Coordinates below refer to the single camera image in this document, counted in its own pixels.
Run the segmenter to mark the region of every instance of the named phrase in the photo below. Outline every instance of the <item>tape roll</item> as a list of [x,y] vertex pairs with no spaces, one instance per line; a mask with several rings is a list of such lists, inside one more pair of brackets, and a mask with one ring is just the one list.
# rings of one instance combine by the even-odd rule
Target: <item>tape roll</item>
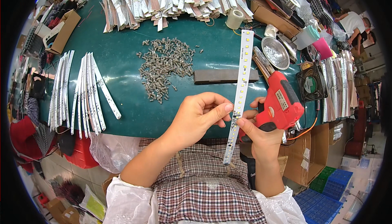
[[228,14],[227,20],[225,22],[226,26],[236,30],[241,25],[243,18],[244,18],[244,14],[242,13],[242,11],[233,9]]
[[288,6],[290,9],[294,9],[295,7],[301,7],[301,5],[300,5],[300,4],[298,3],[298,1],[296,1],[296,0],[288,0],[287,6]]

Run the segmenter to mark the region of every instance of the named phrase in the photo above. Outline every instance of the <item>green fan label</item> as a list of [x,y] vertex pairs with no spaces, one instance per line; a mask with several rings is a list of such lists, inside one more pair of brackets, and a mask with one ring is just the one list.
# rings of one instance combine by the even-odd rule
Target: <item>green fan label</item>
[[307,93],[313,93],[316,89],[316,80],[311,76],[306,77],[303,87]]

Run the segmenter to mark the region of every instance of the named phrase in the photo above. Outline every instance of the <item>green table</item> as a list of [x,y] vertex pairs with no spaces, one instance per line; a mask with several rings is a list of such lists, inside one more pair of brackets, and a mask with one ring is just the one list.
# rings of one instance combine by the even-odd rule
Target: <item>green table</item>
[[[196,50],[204,50],[202,54],[198,51],[195,53],[193,57],[194,70],[237,69],[240,36],[234,34],[225,25],[225,16],[215,19],[215,24],[212,27],[197,21],[188,14],[182,14],[178,17],[178,20],[168,18],[169,26],[160,32],[157,32],[157,27],[153,26],[152,21],[146,20],[140,24],[140,28],[137,30],[117,31],[117,28],[115,28],[114,31],[104,34],[105,15],[103,12],[101,13],[102,8],[99,1],[101,0],[89,0],[82,9],[78,10],[78,14],[83,20],[89,15],[91,7],[94,6],[88,19],[85,19],[80,27],[75,28],[63,51],[75,50],[68,86],[70,118],[81,58],[86,52],[94,52],[97,66],[122,115],[118,120],[115,118],[101,88],[98,87],[98,95],[107,126],[104,133],[157,138],[169,127],[179,105],[187,95],[207,91],[216,92],[234,102],[236,84],[194,85],[193,77],[180,78],[176,75],[172,75],[169,79],[178,91],[175,92],[173,89],[169,89],[170,99],[168,101],[164,100],[162,105],[157,101],[150,102],[147,99],[144,86],[141,84],[142,80],[138,70],[144,60],[136,56],[139,51],[143,53],[148,51],[149,46],[141,45],[142,41],[146,39],[177,37],[191,47],[200,45],[200,48],[195,48]],[[260,34],[263,33],[263,29],[257,29],[257,31]],[[260,44],[260,41],[255,38],[254,45],[260,46]],[[53,61],[56,62],[59,58],[60,56],[57,55]],[[300,97],[295,78],[298,71],[300,71],[298,65],[290,65],[282,73],[286,75],[298,97]],[[47,67],[47,72],[55,73],[51,66]],[[52,86],[53,80],[49,79],[48,94],[40,104],[40,119],[45,121],[48,118]],[[264,78],[261,77],[256,83],[249,84],[246,106],[249,106],[254,98],[266,95],[267,85]],[[310,127],[315,119],[315,102],[307,102],[305,110],[306,127]],[[320,119],[322,119],[321,113],[317,124],[320,124]],[[302,116],[300,123],[304,126],[305,116]],[[228,132],[229,126],[223,129],[213,126],[207,131],[205,137],[225,138]]]

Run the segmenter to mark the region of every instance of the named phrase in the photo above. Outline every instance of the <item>blue crate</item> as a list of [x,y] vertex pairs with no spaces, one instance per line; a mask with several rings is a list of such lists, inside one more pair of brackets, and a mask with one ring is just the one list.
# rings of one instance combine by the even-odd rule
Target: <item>blue crate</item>
[[336,169],[325,183],[323,194],[340,201],[352,177],[352,172]]
[[342,202],[331,199],[312,189],[294,197],[308,224],[331,223],[343,206]]

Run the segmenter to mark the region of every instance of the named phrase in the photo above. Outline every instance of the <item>checkered apron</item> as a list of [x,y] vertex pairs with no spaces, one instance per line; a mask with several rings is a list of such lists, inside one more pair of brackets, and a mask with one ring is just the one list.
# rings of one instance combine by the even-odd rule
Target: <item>checkered apron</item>
[[[139,151],[152,141],[142,138]],[[248,187],[247,165],[239,158],[239,144],[230,165],[223,164],[226,142],[227,139],[202,139],[171,158],[152,186],[157,192],[160,223],[267,223]]]

